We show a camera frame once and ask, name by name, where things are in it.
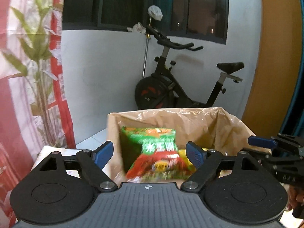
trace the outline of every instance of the bike seat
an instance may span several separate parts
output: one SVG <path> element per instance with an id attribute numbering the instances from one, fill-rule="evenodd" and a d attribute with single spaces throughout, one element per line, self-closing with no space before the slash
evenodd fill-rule
<path id="1" fill-rule="evenodd" d="M 232 74 L 244 68 L 244 63 L 219 63 L 216 66 L 227 74 Z"/>

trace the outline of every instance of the center crosshair mark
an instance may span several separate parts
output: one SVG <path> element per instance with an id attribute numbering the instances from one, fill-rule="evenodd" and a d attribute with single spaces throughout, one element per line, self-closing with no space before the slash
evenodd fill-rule
<path id="1" fill-rule="evenodd" d="M 151 185 L 146 185 L 144 188 L 147 189 L 147 190 L 150 190 L 150 189 L 152 189 L 153 187 L 152 187 Z"/>

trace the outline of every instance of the blue gripper pad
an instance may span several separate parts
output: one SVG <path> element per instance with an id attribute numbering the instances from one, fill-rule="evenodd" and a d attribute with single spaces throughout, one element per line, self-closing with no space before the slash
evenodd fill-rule
<path id="1" fill-rule="evenodd" d="M 277 147 L 277 144 L 273 139 L 266 139 L 253 135 L 248 138 L 248 144 L 251 146 L 258 146 L 258 147 L 268 148 L 271 150 Z"/>
<path id="2" fill-rule="evenodd" d="M 100 169 L 103 169 L 108 161 L 112 158 L 113 153 L 113 142 L 106 141 L 99 148 L 93 151 L 93 161 Z"/>
<path id="3" fill-rule="evenodd" d="M 186 156 L 194 167 L 198 169 L 205 162 L 207 152 L 197 146 L 194 142 L 189 141 L 186 144 Z"/>

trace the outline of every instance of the metal screw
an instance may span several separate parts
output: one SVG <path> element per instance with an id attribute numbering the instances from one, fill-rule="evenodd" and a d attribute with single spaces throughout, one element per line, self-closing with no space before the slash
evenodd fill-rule
<path id="1" fill-rule="evenodd" d="M 115 187 L 115 183 L 106 181 L 102 182 L 99 186 L 103 189 L 112 189 Z"/>
<path id="2" fill-rule="evenodd" d="M 184 182 L 184 187 L 187 189 L 196 189 L 199 186 L 199 184 L 197 182 Z"/>

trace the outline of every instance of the brown plastic bag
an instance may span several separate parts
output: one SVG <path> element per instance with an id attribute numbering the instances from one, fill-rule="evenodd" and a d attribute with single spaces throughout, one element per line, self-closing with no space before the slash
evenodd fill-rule
<path id="1" fill-rule="evenodd" d="M 114 155 L 109 161 L 110 177 L 118 185 L 125 181 L 125 172 L 139 156 L 121 133 L 123 126 L 173 128 L 176 130 L 179 149 L 185 149 L 186 143 L 193 141 L 199 147 L 216 149 L 224 155 L 236 155 L 244 147 L 263 150 L 247 143 L 248 137 L 254 133 L 223 108 L 172 108 L 111 113 L 107 125 L 107 139 L 114 144 Z"/>

